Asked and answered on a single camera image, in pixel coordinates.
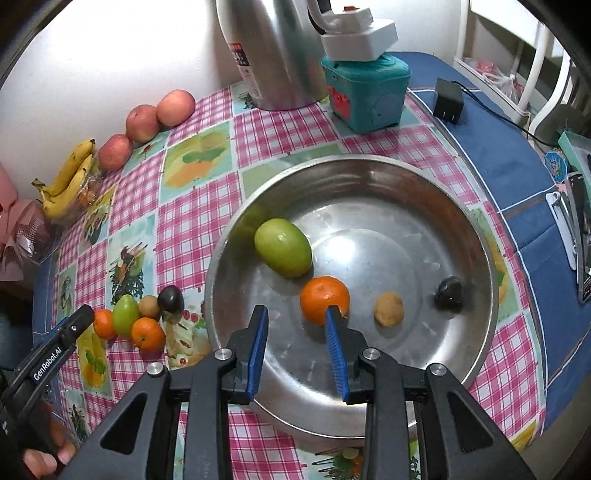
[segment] red apple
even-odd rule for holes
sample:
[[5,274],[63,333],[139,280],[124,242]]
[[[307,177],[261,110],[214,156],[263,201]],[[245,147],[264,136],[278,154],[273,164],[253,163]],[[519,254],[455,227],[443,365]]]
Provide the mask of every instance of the red apple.
[[167,93],[156,106],[156,116],[161,124],[176,127],[186,121],[195,111],[195,98],[186,90]]
[[99,165],[104,171],[117,171],[127,163],[133,151],[134,146],[126,135],[115,134],[99,148]]
[[127,136],[139,144],[145,144],[152,140],[158,134],[159,129],[154,105],[138,105],[129,112],[127,120],[125,120]]

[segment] banana bunch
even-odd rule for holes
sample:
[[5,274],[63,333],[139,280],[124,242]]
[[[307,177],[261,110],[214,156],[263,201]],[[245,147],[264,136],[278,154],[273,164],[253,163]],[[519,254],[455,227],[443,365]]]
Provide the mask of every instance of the banana bunch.
[[32,182],[41,193],[43,211],[48,218],[62,217],[76,198],[85,183],[94,152],[95,141],[86,140],[74,149],[49,186],[37,179]]

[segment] thermos label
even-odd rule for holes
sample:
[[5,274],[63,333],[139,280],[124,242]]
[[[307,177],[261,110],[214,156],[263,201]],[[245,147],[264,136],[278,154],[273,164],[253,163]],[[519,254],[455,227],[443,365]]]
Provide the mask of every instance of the thermos label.
[[242,44],[229,43],[228,47],[230,47],[230,51],[234,55],[234,61],[236,61],[236,65],[238,65],[242,80],[244,80],[244,83],[246,83],[246,86],[248,87],[248,93],[250,93],[253,98],[262,98],[261,90],[256,83],[251,64],[248,63],[248,58],[246,58],[246,53],[242,48]]

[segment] finger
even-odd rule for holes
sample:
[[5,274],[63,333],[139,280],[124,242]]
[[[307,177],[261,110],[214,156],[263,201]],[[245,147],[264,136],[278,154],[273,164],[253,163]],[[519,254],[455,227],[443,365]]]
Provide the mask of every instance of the finger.
[[53,456],[37,450],[25,450],[22,461],[37,478],[49,475],[57,468],[57,461]]
[[64,442],[64,445],[61,447],[60,451],[57,452],[57,457],[60,459],[61,463],[67,465],[75,453],[76,447],[74,447],[72,442],[67,440]]
[[51,438],[53,439],[53,441],[56,443],[58,447],[61,447],[66,441],[65,425],[62,422],[57,421],[56,419],[51,419],[49,431],[51,432]]

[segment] power adapter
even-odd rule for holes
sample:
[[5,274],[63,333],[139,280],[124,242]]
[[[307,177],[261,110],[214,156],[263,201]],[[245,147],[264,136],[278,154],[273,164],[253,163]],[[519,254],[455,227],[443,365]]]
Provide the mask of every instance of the power adapter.
[[435,84],[435,94],[433,115],[446,122],[456,124],[464,108],[462,88],[457,83],[438,78]]

